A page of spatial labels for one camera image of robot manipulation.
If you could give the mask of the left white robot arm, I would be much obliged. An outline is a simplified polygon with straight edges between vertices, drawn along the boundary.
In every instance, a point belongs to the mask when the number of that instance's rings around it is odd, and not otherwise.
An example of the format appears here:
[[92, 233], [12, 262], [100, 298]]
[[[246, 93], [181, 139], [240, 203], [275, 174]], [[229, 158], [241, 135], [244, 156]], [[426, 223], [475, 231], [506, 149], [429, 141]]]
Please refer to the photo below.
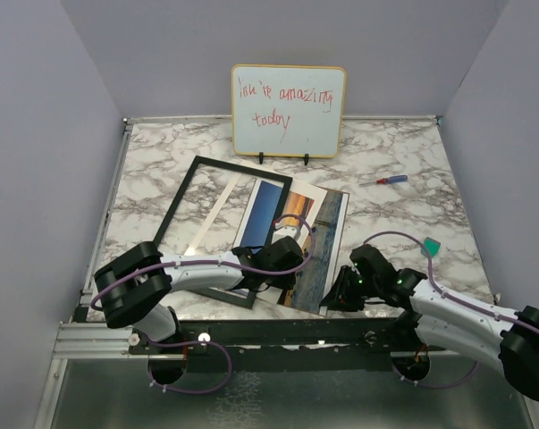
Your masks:
[[97, 295], [90, 307], [105, 315], [106, 325], [131, 325], [167, 353], [180, 344], [174, 312], [160, 304], [175, 291], [256, 290], [262, 284], [289, 287], [307, 260], [290, 236], [272, 244], [236, 247], [218, 255], [166, 256], [152, 241], [131, 248], [95, 273]]

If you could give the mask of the brown frame backing board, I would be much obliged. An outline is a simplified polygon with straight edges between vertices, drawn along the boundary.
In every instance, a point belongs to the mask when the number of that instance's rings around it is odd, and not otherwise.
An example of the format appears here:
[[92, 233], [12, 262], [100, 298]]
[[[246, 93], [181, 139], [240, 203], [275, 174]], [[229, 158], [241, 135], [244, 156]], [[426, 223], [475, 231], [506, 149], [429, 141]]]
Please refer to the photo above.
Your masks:
[[282, 291], [276, 303], [315, 315], [326, 315], [325, 297], [333, 286], [349, 194], [327, 189], [313, 223], [316, 247], [307, 265], [296, 273], [291, 290]]

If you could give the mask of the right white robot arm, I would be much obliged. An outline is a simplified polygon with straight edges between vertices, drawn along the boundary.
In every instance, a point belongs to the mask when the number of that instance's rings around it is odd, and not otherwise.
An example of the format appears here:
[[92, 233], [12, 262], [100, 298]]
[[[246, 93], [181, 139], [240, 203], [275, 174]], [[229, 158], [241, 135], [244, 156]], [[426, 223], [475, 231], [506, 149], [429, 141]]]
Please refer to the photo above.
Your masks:
[[454, 351], [504, 376], [519, 393], [539, 402], [539, 309], [487, 304], [433, 283], [411, 268], [397, 270], [365, 244], [350, 254], [321, 304], [357, 312], [367, 299], [402, 309], [392, 325], [403, 349], [417, 345]]

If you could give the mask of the black picture frame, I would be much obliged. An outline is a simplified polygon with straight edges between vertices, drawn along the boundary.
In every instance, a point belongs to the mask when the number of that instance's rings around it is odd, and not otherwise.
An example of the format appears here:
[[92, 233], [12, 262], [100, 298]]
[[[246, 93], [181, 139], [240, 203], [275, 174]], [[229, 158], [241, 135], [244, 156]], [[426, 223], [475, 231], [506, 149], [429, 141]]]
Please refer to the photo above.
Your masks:
[[[269, 172], [267, 170], [262, 170], [259, 168], [249, 167], [243, 164], [232, 164], [204, 156], [195, 156], [154, 237], [154, 243], [157, 247], [161, 244], [165, 233], [167, 232], [167, 229], [171, 223], [171, 220], [173, 219], [176, 210], [184, 196], [184, 193], [190, 185], [194, 173], [202, 164], [214, 167], [216, 169], [245, 173], [247, 175], [259, 177], [265, 180], [280, 182], [283, 187], [277, 201], [276, 208], [272, 214], [272, 217], [270, 218], [270, 222], [272, 223], [282, 214], [282, 210], [284, 209], [289, 191], [291, 190], [292, 178], [290, 176], [282, 175], [276, 172]], [[196, 290], [194, 291], [194, 294], [246, 309], [251, 309], [254, 306], [257, 296], [257, 292], [255, 290], [249, 290], [245, 298], [239, 298], [237, 295], [231, 294], [227, 291], [212, 289]]]

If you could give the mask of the sunset fishing photo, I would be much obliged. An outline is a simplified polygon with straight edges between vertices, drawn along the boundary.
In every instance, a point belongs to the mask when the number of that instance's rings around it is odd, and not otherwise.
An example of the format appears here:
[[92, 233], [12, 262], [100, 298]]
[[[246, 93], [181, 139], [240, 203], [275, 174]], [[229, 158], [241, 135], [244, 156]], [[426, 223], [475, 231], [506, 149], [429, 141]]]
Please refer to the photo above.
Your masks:
[[[270, 218], [276, 208], [281, 191], [282, 184], [279, 182], [256, 179], [233, 244], [234, 247], [265, 245], [268, 234], [274, 233], [274, 222], [271, 223]], [[325, 196], [325, 189], [294, 179], [282, 214], [298, 215], [313, 225]], [[306, 247], [308, 231], [299, 223], [299, 220], [285, 218], [280, 223], [279, 228], [285, 225], [301, 228], [303, 243], [300, 246]]]

